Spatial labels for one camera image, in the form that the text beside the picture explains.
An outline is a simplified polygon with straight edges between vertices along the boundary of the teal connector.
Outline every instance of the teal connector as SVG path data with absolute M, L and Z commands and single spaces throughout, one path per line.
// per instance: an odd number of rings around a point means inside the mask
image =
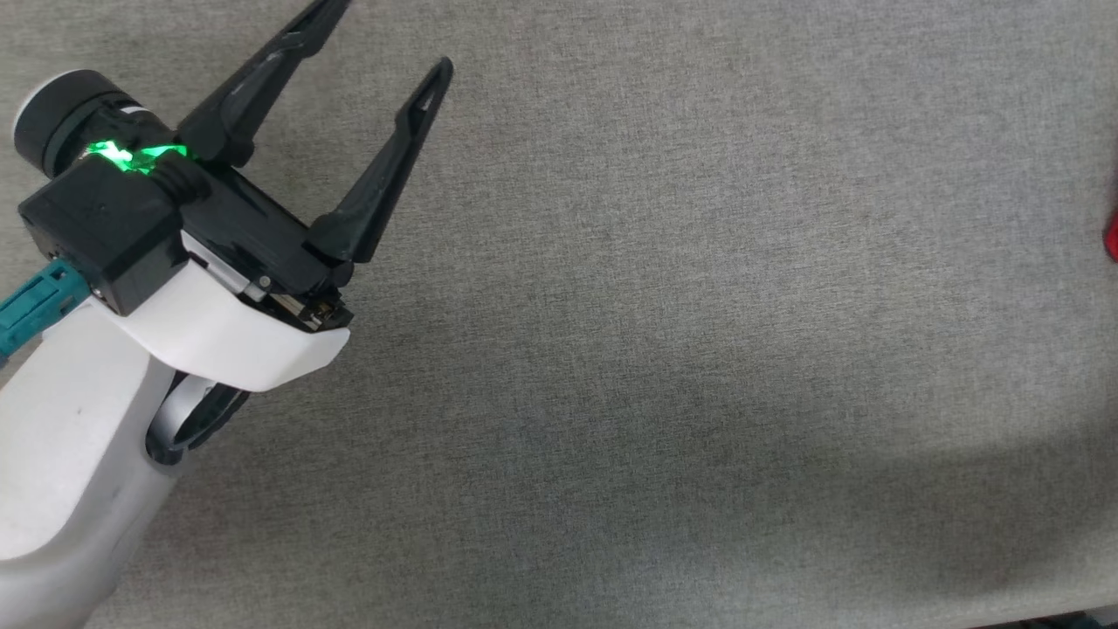
M 55 259 L 0 303 L 0 368 L 42 331 L 89 296 L 89 284 L 73 266 Z

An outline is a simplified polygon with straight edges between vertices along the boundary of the green light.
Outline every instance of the green light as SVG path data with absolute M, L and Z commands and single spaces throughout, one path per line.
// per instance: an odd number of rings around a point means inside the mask
M 182 156 L 188 156 L 187 147 L 182 144 L 163 144 L 161 146 L 148 146 L 140 149 L 135 153 L 125 151 L 116 145 L 112 140 L 94 142 L 86 149 L 87 152 L 98 154 L 113 162 L 122 172 L 142 172 L 150 174 L 155 168 L 155 160 L 167 151 L 174 151 Z

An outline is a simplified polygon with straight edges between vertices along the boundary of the gray fabric surface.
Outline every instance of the gray fabric surface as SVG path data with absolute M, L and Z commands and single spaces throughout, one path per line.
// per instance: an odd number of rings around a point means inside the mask
M 302 0 L 15 0 L 174 122 Z M 250 175 L 454 87 L 353 340 L 197 457 L 93 628 L 965 627 L 1118 600 L 1118 3 L 358 1 Z M 0 151 L 0 201 L 41 183 Z M 13 288 L 41 264 L 0 213 Z

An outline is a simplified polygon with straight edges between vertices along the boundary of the white robot link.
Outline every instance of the white robot link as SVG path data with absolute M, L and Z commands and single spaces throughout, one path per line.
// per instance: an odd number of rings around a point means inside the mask
M 236 169 L 348 0 L 315 0 L 171 130 L 92 70 L 15 124 L 50 180 L 19 206 L 49 260 L 0 304 L 0 629 L 74 629 L 115 588 L 184 460 L 244 404 L 329 365 L 451 83 L 439 60 L 341 203 L 310 226 Z

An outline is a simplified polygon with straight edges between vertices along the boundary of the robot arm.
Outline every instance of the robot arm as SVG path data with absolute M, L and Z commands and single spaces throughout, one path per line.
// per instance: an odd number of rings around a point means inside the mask
M 102 75 L 17 117 L 50 181 L 20 203 L 47 268 L 0 304 L 0 629 L 82 627 L 200 447 L 250 393 L 325 368 L 442 104 L 443 59 L 333 211 L 306 226 L 240 174 L 347 0 L 315 0 L 172 131 Z

